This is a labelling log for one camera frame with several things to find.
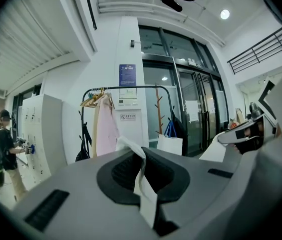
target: white cabinet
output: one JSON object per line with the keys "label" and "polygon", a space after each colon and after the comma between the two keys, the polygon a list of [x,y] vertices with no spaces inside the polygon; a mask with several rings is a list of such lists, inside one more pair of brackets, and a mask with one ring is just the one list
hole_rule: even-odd
{"label": "white cabinet", "polygon": [[62,101],[45,94],[23,101],[21,136],[34,145],[34,154],[26,156],[35,185],[66,166],[61,113]]}

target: black railing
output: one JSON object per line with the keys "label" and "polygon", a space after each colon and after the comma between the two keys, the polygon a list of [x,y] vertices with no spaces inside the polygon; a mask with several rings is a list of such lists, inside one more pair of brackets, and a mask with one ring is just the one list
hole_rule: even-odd
{"label": "black railing", "polygon": [[282,28],[230,59],[227,63],[230,64],[234,74],[236,74],[279,52],[282,52]]}

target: fluorescent light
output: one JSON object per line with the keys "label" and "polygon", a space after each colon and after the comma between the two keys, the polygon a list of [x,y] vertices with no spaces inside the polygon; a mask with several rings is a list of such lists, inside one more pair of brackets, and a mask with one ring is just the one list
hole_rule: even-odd
{"label": "fluorescent light", "polygon": [[222,19],[226,20],[226,19],[228,19],[229,16],[230,16],[229,10],[224,9],[224,10],[221,11],[221,18]]}

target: black cap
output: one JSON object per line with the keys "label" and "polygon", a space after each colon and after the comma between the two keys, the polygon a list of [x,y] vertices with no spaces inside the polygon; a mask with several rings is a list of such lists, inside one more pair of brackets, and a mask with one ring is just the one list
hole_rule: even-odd
{"label": "black cap", "polygon": [[10,117],[9,111],[7,111],[7,110],[5,110],[5,109],[1,110],[1,112],[0,112],[0,118],[3,118],[3,119],[9,118],[9,120],[10,120],[11,117]]}

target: clothing rack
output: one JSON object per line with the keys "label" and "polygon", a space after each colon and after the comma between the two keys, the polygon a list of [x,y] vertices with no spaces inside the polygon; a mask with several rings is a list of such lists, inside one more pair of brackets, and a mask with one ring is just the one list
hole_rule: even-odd
{"label": "clothing rack", "polygon": [[[112,86],[112,87],[99,87],[99,88],[92,88],[92,89],[89,89],[87,90],[84,95],[83,95],[83,98],[82,98],[82,102],[85,101],[85,96],[91,92],[91,91],[100,91],[100,90],[115,90],[115,89],[137,89],[137,88],[162,88],[166,91],[167,93],[167,98],[169,100],[169,105],[170,105],[170,113],[171,113],[171,119],[172,119],[172,114],[173,114],[173,109],[172,109],[172,103],[171,103],[171,97],[170,97],[170,93],[169,91],[161,86],[161,85],[137,85],[137,86]],[[84,133],[83,133],[83,126],[84,126],[84,107],[82,107],[81,109],[81,128],[82,128],[82,141],[83,141],[83,147],[84,147],[84,150],[86,150],[86,145],[85,145],[85,139],[84,139]]]}

